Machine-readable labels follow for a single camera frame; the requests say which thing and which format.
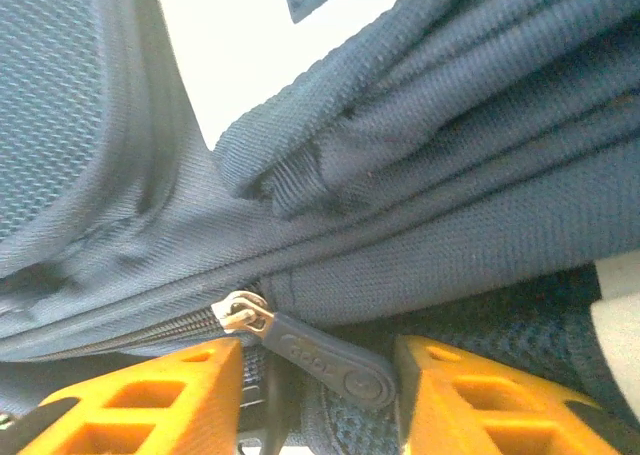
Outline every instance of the zipper pull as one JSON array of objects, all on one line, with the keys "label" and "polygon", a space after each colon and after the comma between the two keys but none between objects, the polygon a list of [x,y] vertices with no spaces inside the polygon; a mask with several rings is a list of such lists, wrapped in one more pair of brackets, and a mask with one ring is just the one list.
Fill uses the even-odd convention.
[{"label": "zipper pull", "polygon": [[378,410],[396,397],[395,371],[384,357],[273,313],[260,295],[233,292],[211,308],[226,333],[254,333],[266,348],[360,407]]}]

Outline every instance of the rubber zipper pull tab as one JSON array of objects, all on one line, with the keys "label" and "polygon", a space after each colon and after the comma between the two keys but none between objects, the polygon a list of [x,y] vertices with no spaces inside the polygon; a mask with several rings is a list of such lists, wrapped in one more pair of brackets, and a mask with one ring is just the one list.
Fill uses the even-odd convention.
[{"label": "rubber zipper pull tab", "polygon": [[378,410],[396,397],[395,371],[384,357],[273,313],[260,295],[233,292],[211,308],[225,332],[254,333],[266,348],[362,408]]}]

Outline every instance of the zipper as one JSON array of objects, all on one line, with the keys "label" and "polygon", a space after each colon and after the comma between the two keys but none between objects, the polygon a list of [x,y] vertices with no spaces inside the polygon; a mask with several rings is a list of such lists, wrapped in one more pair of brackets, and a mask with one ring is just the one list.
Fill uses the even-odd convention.
[{"label": "zipper", "polygon": [[268,350],[284,357],[331,390],[356,405],[381,409],[395,399],[396,375],[384,357],[321,332],[310,325],[273,312],[257,293],[241,290],[209,307],[148,328],[29,361],[50,361],[112,351],[124,351],[158,342],[197,336],[233,335],[250,345],[257,336]]}]

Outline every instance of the zipper teeth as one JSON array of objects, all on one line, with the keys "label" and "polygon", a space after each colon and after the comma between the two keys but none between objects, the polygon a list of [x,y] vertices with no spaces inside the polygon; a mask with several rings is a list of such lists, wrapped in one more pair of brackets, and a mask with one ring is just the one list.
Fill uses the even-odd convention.
[{"label": "zipper teeth", "polygon": [[224,334],[220,322],[213,314],[211,307],[202,308],[195,312],[187,313],[180,317],[172,318],[165,322],[143,328],[135,332],[114,337],[103,342],[92,343],[70,350],[52,353],[42,357],[30,358],[29,361],[59,360],[63,358],[79,357],[83,355],[96,355],[99,353],[136,348],[150,345],[158,341],[171,341],[186,338],[187,336],[209,334],[212,338]]}]

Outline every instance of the orange plastic piece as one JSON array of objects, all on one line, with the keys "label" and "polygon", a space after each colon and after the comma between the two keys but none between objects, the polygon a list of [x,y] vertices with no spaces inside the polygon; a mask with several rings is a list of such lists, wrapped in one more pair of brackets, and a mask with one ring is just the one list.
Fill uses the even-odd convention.
[{"label": "orange plastic piece", "polygon": [[236,339],[207,342],[60,390],[80,401],[21,455],[231,455],[242,397]]},{"label": "orange plastic piece", "polygon": [[422,337],[400,337],[405,455],[614,455],[558,384]]}]

